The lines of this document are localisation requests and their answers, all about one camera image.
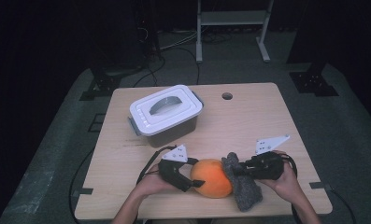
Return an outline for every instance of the person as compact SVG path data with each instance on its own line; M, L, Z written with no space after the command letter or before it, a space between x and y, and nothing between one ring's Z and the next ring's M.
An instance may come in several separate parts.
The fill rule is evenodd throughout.
M284 152L276 151L278 154L285 154ZM160 176L157 165L150 168L148 174L143 177L143 179L135 186L135 188L130 192L127 199L121 206L117 215L112 220L112 224L132 224L137 216L138 208L141 203L148 196L159 193L163 190L177 189L171 184L165 182ZM321 221L317 216L313 206L308 200L305 193L302 191L299 182L293 172L291 165L288 162L284 162L284 172L281 177L277 180L271 179L260 179L257 180L262 184L267 185L271 188L279 197L283 200L291 203L296 210L297 215L304 224L320 224ZM240 223L241 221L233 221L232 218L225 218L220 220L220 218L213 220L212 223ZM189 223L195 224L197 221L195 219L187 220L157 220L152 221L152 223Z

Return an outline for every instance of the container lid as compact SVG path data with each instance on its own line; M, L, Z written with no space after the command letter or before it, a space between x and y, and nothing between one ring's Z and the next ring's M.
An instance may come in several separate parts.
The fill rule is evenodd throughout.
M202 102L187 86L177 85L133 102L130 113L137 129L152 136L196 117L202 108Z

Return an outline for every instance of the gray carpet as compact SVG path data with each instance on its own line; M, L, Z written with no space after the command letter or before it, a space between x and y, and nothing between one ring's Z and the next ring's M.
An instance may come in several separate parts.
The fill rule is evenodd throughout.
M305 71L308 64L286 64L295 32L267 33L265 44L271 57L270 63L262 61L255 43L256 35L231 35L230 40L220 44L204 44L204 61L198 65L198 84L276 83L321 181L330 184L346 200L358 223L371 223L371 118L367 111L345 77L329 64L322 75L339 96L316 97L312 93L297 91L289 73ZM183 37L161 34L161 45L169 45ZM194 43L180 48L162 53L165 64L154 73L157 85L196 84L198 67L190 54L194 54ZM151 70L163 63L156 57L151 60ZM149 72L145 69L125 77L120 88L133 87ZM89 132L90 125L96 114L107 112L110 100L109 97L79 100L92 80L90 70L79 75L0 223L75 223L68 202L69 187L77 169L97 141L98 133ZM148 76L137 87L154 85L152 76ZM90 157L80 167L74 180L74 190L81 188L89 162ZM334 209L331 214L321 216L323 223L351 223L345 204L333 193L328 192L328 195ZM71 202L74 209L77 198L72 197ZM294 223L292 217L264 217L263 220L264 223ZM108 220L81 223L108 223Z

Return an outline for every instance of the white shelf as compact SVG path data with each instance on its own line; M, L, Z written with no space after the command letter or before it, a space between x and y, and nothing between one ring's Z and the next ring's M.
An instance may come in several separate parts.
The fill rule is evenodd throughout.
M211 11L201 13L201 25L264 24L266 11Z

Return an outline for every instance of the gray cloth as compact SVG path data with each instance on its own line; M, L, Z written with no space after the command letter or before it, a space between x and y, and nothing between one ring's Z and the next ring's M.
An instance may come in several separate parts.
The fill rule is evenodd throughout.
M235 201L241 212L249 211L252 206L262 200L261 188L256 185L250 175L234 175L234 170L242 169L234 152L230 152L227 158L222 157L222 166L232 183Z

